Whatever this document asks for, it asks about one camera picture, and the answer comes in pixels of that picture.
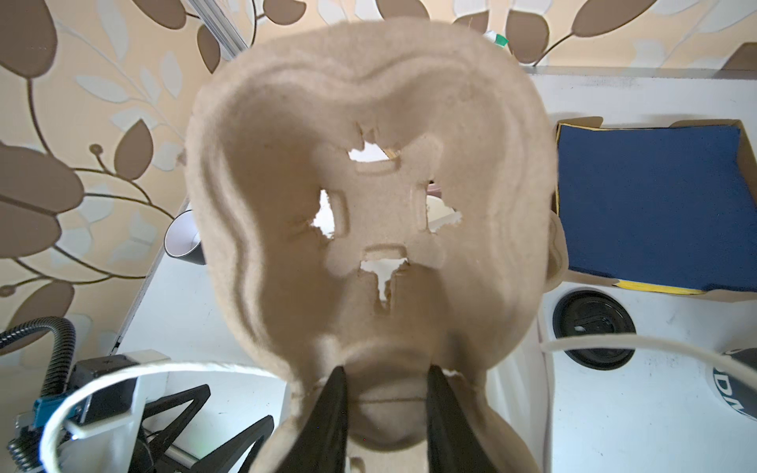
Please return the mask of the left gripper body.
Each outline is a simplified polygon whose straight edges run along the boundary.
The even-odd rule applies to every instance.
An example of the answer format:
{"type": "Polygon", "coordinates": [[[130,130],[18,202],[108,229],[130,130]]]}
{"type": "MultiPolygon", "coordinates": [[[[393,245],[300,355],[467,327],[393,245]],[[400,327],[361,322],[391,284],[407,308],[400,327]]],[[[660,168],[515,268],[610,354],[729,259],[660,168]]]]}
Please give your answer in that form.
{"type": "MultiPolygon", "coordinates": [[[[32,410],[17,417],[8,447],[16,472],[43,472],[39,441],[45,424],[70,394],[127,368],[164,362],[155,350],[83,360],[73,366],[65,390],[39,398],[32,410]]],[[[75,405],[59,434],[58,464],[62,472],[152,472],[152,455],[143,434],[147,405],[163,396],[165,374],[130,378],[104,387],[75,405]]]]}

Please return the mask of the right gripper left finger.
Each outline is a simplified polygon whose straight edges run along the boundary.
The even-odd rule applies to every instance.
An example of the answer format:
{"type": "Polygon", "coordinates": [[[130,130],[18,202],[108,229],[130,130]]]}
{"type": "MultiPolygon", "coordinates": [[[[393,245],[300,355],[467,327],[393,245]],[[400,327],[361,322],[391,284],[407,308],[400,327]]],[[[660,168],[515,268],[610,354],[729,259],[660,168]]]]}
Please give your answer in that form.
{"type": "Polygon", "coordinates": [[[347,461],[347,437],[347,376],[343,367],[336,367],[276,472],[342,473],[347,461]]]}

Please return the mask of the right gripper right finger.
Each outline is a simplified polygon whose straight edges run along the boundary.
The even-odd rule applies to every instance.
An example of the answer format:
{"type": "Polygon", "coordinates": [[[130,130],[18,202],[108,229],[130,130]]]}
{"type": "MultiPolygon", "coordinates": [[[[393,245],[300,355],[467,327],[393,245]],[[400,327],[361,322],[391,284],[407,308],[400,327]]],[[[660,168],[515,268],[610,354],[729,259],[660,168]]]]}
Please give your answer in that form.
{"type": "Polygon", "coordinates": [[[427,453],[431,473],[497,471],[476,439],[443,370],[427,376],[427,453]]]}

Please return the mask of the black plastic cup lid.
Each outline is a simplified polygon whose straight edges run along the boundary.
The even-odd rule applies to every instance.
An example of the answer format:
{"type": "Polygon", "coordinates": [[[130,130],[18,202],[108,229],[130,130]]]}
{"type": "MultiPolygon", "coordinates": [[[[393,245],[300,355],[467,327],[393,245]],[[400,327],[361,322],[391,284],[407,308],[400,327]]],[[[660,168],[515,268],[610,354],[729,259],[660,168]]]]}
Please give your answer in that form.
{"type": "MultiPolygon", "coordinates": [[[[552,326],[557,338],[635,334],[631,315],[615,299],[593,290],[565,295],[553,311],[552,326]]],[[[625,366],[635,351],[629,349],[582,349],[568,352],[577,364],[597,370],[614,371],[625,366]]]]}

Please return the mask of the black paper coffee cup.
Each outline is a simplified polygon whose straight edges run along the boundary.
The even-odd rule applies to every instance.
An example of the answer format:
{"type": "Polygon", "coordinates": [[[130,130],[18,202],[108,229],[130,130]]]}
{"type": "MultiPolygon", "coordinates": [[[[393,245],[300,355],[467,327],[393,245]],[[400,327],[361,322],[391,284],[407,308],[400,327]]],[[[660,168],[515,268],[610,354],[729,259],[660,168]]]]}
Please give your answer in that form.
{"type": "MultiPolygon", "coordinates": [[[[756,369],[756,349],[736,348],[723,355],[756,369]]],[[[714,367],[708,368],[707,380],[715,396],[741,416],[756,420],[756,391],[738,378],[714,367]]]]}

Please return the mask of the grey tape roll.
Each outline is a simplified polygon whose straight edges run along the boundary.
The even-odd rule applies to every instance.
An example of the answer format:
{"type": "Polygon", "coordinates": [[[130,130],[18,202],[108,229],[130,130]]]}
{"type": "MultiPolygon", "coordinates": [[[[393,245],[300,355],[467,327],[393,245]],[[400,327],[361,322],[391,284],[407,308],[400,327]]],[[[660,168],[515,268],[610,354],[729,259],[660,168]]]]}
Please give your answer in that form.
{"type": "Polygon", "coordinates": [[[193,211],[185,210],[171,222],[164,236],[167,256],[195,265],[205,265],[201,237],[193,211]]]}

